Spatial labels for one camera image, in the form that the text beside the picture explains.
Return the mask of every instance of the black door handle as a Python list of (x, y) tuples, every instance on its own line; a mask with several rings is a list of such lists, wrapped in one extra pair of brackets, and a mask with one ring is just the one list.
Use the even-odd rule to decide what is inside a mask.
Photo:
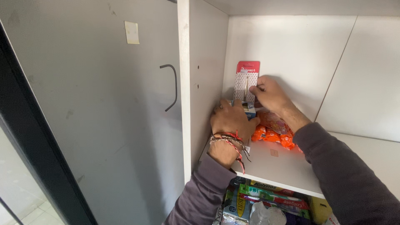
[(165, 111), (168, 111), (168, 109), (170, 109), (172, 106), (174, 106), (175, 103), (176, 103), (176, 100), (177, 100), (177, 98), (178, 98), (178, 82), (177, 82), (176, 70), (175, 70), (174, 66), (173, 66), (173, 65), (170, 65), (170, 64), (166, 64), (166, 65), (160, 66), (160, 69), (162, 69), (162, 68), (164, 68), (164, 67), (168, 67), (168, 66), (171, 67), (171, 68), (174, 70), (174, 74), (175, 74), (175, 101), (174, 101), (174, 103), (172, 103), (172, 105), (170, 105)]

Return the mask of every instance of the plastic bottle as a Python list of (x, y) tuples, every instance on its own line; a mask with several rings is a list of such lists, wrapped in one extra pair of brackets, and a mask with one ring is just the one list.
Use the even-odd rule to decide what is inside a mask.
[(285, 225), (286, 216), (278, 208), (266, 209), (262, 202), (253, 204), (250, 215), (250, 225)]

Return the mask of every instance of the dark gray sleeve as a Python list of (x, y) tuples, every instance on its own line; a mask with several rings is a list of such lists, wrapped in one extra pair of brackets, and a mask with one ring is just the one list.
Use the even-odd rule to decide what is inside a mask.
[(227, 170), (209, 155), (186, 183), (164, 225), (211, 225), (222, 197), (236, 173)]
[[(294, 142), (311, 163), (322, 193), (340, 224), (400, 224), (398, 199), (345, 143), (318, 123), (299, 129)], [(398, 171), (388, 173), (399, 175)]]

